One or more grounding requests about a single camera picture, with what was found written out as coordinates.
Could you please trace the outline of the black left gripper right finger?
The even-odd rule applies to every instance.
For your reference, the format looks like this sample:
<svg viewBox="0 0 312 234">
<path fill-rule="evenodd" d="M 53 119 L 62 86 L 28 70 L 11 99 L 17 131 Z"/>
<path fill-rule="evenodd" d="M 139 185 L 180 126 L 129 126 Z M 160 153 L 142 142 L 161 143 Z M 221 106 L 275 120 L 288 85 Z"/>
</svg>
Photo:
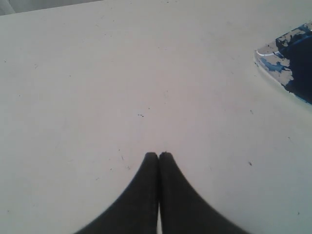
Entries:
<svg viewBox="0 0 312 234">
<path fill-rule="evenodd" d="M 169 152 L 159 156 L 159 204 L 164 234 L 245 234 L 190 185 Z"/>
</svg>

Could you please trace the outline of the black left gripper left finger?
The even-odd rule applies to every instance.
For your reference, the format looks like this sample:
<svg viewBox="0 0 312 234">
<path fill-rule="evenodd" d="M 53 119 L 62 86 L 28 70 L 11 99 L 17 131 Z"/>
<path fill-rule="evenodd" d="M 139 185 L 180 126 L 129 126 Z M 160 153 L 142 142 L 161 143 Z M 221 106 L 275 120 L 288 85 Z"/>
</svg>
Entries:
<svg viewBox="0 0 312 234">
<path fill-rule="evenodd" d="M 102 214 L 78 234 L 156 234 L 158 219 L 158 157 L 146 153 L 134 178 Z"/>
</svg>

